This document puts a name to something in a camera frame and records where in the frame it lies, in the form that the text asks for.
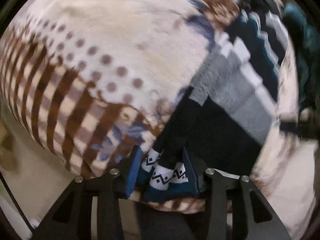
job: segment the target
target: floor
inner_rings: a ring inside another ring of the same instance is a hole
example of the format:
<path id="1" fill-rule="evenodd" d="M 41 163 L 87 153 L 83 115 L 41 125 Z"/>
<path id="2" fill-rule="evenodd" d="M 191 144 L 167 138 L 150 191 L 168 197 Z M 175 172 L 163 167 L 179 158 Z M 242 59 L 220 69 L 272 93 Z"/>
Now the floor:
<path id="1" fill-rule="evenodd" d="M 1 117 L 15 138 L 13 154 L 17 160 L 13 171 L 7 172 L 0 167 L 1 172 L 28 220 L 41 221 L 75 175 L 61 165 L 58 157 L 40 147 L 15 121 L 6 107 L 2 109 Z M 3 197 L 2 201 L 0 198 L 0 205 L 5 205 L 6 200 L 11 207 L 14 206 L 3 186 L 0 186 L 0 195 Z M 133 203 L 128 200 L 120 201 L 126 240 L 139 239 Z"/>

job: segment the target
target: black strap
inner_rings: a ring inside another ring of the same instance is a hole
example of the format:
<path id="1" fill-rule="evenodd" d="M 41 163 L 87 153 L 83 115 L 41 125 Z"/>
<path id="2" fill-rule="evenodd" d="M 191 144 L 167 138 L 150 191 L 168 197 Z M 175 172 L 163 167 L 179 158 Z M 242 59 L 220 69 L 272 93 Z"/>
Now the black strap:
<path id="1" fill-rule="evenodd" d="M 296 122 L 294 120 L 280 120 L 280 131 L 285 134 L 295 134 L 300 139 L 320 140 L 320 126 L 317 118 Z"/>
<path id="2" fill-rule="evenodd" d="M 32 225 L 29 223 L 27 217 L 25 216 L 25 214 L 23 213 L 22 209 L 20 208 L 18 202 L 16 201 L 16 199 L 14 198 L 7 182 L 5 181 L 1 171 L 0 171 L 0 180 L 2 181 L 2 184 L 4 185 L 5 190 L 7 191 L 7 193 L 9 194 L 12 202 L 14 203 L 15 207 L 17 208 L 20 216 L 22 217 L 23 221 L 26 223 L 27 227 L 29 228 L 29 230 L 31 231 L 31 233 L 33 233 L 34 228 L 32 227 Z"/>

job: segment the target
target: polka dot pattern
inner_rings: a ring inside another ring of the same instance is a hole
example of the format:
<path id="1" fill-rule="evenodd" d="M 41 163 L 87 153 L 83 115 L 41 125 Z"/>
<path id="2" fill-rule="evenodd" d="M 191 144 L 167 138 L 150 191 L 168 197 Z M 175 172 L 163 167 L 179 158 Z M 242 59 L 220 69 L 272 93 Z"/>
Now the polka dot pattern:
<path id="1" fill-rule="evenodd" d="M 98 52 L 98 47 L 97 46 L 92 46 L 88 49 L 88 55 L 93 56 Z"/>
<path id="2" fill-rule="evenodd" d="M 51 25 L 50 30 L 52 30 L 52 31 L 53 31 L 56 27 L 57 27 L 57 25 L 54 23 L 54 24 L 52 24 L 52 25 Z"/>
<path id="3" fill-rule="evenodd" d="M 87 63 L 86 63 L 86 62 L 84 62 L 83 60 L 82 60 L 82 61 L 79 61 L 79 63 L 78 63 L 78 69 L 79 69 L 80 71 L 84 70 L 84 69 L 86 68 L 86 66 L 87 66 Z"/>
<path id="4" fill-rule="evenodd" d="M 58 45 L 57 45 L 57 51 L 61 51 L 63 50 L 64 48 L 64 43 L 60 42 Z"/>
<path id="5" fill-rule="evenodd" d="M 128 69 L 126 67 L 118 67 L 117 68 L 117 75 L 119 77 L 124 77 L 128 74 Z"/>
<path id="6" fill-rule="evenodd" d="M 103 56 L 101 57 L 101 63 L 102 63 L 103 65 L 108 65 L 108 64 L 110 64 L 110 63 L 111 63 L 111 60 L 112 60 L 112 58 L 111 58 L 111 56 L 108 55 L 108 54 L 105 54 L 105 55 L 103 55 Z"/>
<path id="7" fill-rule="evenodd" d="M 66 25 L 65 24 L 60 25 L 59 28 L 58 28 L 58 32 L 62 33 L 65 29 L 66 29 Z"/>
<path id="8" fill-rule="evenodd" d="M 68 53 L 68 54 L 67 54 L 67 58 L 66 58 L 66 59 L 67 59 L 68 61 L 73 60 L 73 58 L 74 58 L 74 54 L 73 54 L 73 53 Z"/>
<path id="9" fill-rule="evenodd" d="M 73 37 L 73 32 L 68 32 L 67 36 L 66 36 L 66 39 L 67 40 L 71 40 Z"/>
<path id="10" fill-rule="evenodd" d="M 144 82 L 141 78 L 133 78 L 126 80 L 129 78 L 129 69 L 127 66 L 123 65 L 116 65 L 112 66 L 113 63 L 113 57 L 110 54 L 107 54 L 106 51 L 101 51 L 100 48 L 96 44 L 88 44 L 88 41 L 82 37 L 75 37 L 75 33 L 73 30 L 68 30 L 68 26 L 66 24 L 60 24 L 57 25 L 56 23 L 51 23 L 49 20 L 46 19 L 34 19 L 35 25 L 38 25 L 40 28 L 43 28 L 41 32 L 37 32 L 36 38 L 41 39 L 45 44 L 48 45 L 48 47 L 52 47 L 53 44 L 55 44 L 55 51 L 57 52 L 57 57 L 61 59 L 61 63 L 64 61 L 65 64 L 69 65 L 71 67 L 71 62 L 74 61 L 76 55 L 80 56 L 80 60 L 73 63 L 79 72 L 84 71 L 88 66 L 92 67 L 90 68 L 91 73 L 89 73 L 89 80 L 88 82 L 97 83 L 99 82 L 103 75 L 104 71 L 101 69 L 95 70 L 96 67 L 105 66 L 110 68 L 110 73 L 112 76 L 112 73 L 115 75 L 115 80 L 109 80 L 109 82 L 105 85 L 105 90 L 108 93 L 113 93 L 113 97 L 119 98 L 120 102 L 125 104 L 132 104 L 134 102 L 135 93 L 140 90 Z M 61 40 L 58 33 L 63 34 L 65 41 Z M 84 48 L 86 49 L 85 54 L 79 54 L 78 48 Z M 142 46 L 138 46 L 138 49 L 145 49 Z M 122 92 L 118 86 L 120 86 L 122 83 L 120 82 L 131 82 L 132 88 L 135 88 L 134 90 L 128 90 Z"/>
<path id="11" fill-rule="evenodd" d="M 133 84 L 133 86 L 135 88 L 140 89 L 142 87 L 142 85 L 143 85 L 143 81 L 142 81 L 141 78 L 136 78 L 136 79 L 133 80 L 132 84 Z"/>
<path id="12" fill-rule="evenodd" d="M 77 46 L 78 48 L 83 47 L 83 45 L 84 45 L 84 39 L 78 39 L 78 40 L 76 41 L 76 46 Z"/>
<path id="13" fill-rule="evenodd" d="M 108 92 L 110 92 L 110 93 L 115 92 L 115 91 L 117 90 L 117 85 L 116 85 L 116 83 L 114 83 L 114 82 L 109 83 L 109 84 L 107 85 L 107 90 L 108 90 Z"/>
<path id="14" fill-rule="evenodd" d="M 49 21 L 46 20 L 46 21 L 44 22 L 44 24 L 43 24 L 43 28 L 46 28 L 48 25 L 49 25 Z"/>
<path id="15" fill-rule="evenodd" d="M 94 71 L 94 72 L 92 72 L 91 76 L 92 76 L 92 80 L 94 82 L 97 82 L 101 78 L 102 74 L 99 71 Z"/>
<path id="16" fill-rule="evenodd" d="M 133 101 L 133 96 L 131 94 L 125 94 L 123 96 L 123 102 L 126 104 L 130 104 Z"/>

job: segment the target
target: white fabric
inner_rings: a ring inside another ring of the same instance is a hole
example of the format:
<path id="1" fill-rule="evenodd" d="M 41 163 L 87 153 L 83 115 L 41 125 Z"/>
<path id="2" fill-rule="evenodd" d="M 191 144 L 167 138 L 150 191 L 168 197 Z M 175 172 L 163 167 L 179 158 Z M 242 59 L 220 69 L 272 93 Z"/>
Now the white fabric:
<path id="1" fill-rule="evenodd" d="M 271 12 L 266 15 L 267 26 L 274 28 L 276 31 L 277 39 L 281 42 L 284 48 L 288 46 L 289 34 L 287 29 L 282 24 L 278 15 L 274 15 Z"/>
<path id="2" fill-rule="evenodd" d="M 144 161 L 141 163 L 141 167 L 146 171 L 150 172 L 152 167 L 155 167 L 158 161 L 160 153 L 156 152 L 154 149 L 151 149 L 144 159 Z"/>
<path id="3" fill-rule="evenodd" d="M 279 93 L 276 116 L 298 120 L 298 81 L 294 49 L 291 39 L 279 72 Z M 268 137 L 252 169 L 251 178 L 258 181 L 259 189 L 270 196 L 282 179 L 283 170 L 299 145 L 297 136 L 285 136 L 279 130 L 279 119 L 270 127 Z"/>
<path id="4" fill-rule="evenodd" d="M 157 165 L 150 179 L 150 186 L 158 190 L 167 190 L 173 170 Z"/>
<path id="5" fill-rule="evenodd" d="M 292 240 L 302 237 L 316 204 L 313 190 L 316 149 L 317 142 L 302 142 L 293 152 L 278 187 L 267 198 Z"/>
<path id="6" fill-rule="evenodd" d="M 173 176 L 170 180 L 170 183 L 184 183 L 188 182 L 187 175 L 185 174 L 186 169 L 183 163 L 177 163 L 174 168 Z"/>
<path id="7" fill-rule="evenodd" d="M 49 54 L 63 42 L 62 58 L 74 55 L 72 60 L 64 61 L 70 68 L 80 61 L 90 62 L 80 73 L 85 81 L 92 79 L 94 71 L 102 74 L 90 90 L 92 96 L 101 92 L 104 100 L 121 103 L 130 92 L 131 105 L 142 111 L 150 123 L 157 121 L 156 101 L 166 98 L 174 102 L 207 55 L 208 41 L 204 36 L 187 24 L 179 25 L 178 30 L 173 28 L 181 19 L 200 14 L 188 0 L 35 0 L 27 13 L 49 21 L 48 28 L 38 25 L 38 21 L 30 23 L 31 32 L 41 32 L 41 38 L 49 36 L 47 43 L 54 39 Z M 65 25 L 66 31 L 52 32 L 52 23 Z M 66 41 L 69 31 L 74 36 Z M 79 39 L 85 40 L 80 48 L 76 46 Z M 88 55 L 92 46 L 98 51 Z M 103 54 L 112 57 L 107 67 L 100 62 Z M 128 69 L 126 76 L 117 76 L 119 66 Z M 135 79 L 142 80 L 143 89 L 132 89 Z M 106 89 L 109 83 L 116 84 L 115 92 Z"/>

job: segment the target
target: patterned sock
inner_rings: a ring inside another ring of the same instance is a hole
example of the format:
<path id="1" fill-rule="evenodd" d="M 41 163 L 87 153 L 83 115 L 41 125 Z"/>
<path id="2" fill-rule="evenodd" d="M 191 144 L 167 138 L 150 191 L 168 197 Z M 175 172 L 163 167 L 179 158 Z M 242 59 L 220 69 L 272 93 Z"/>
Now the patterned sock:
<path id="1" fill-rule="evenodd" d="M 179 197 L 198 196 L 196 173 L 185 148 L 182 151 L 182 162 L 176 162 L 174 169 L 170 169 L 170 166 L 165 168 L 160 165 L 161 163 L 159 161 L 156 164 L 149 186 L 145 191 L 144 199 L 146 201 L 165 202 Z"/>
<path id="2" fill-rule="evenodd" d="M 143 186 L 148 184 L 160 156 L 161 154 L 156 152 L 154 149 L 149 151 L 139 168 L 136 182 L 137 185 Z"/>

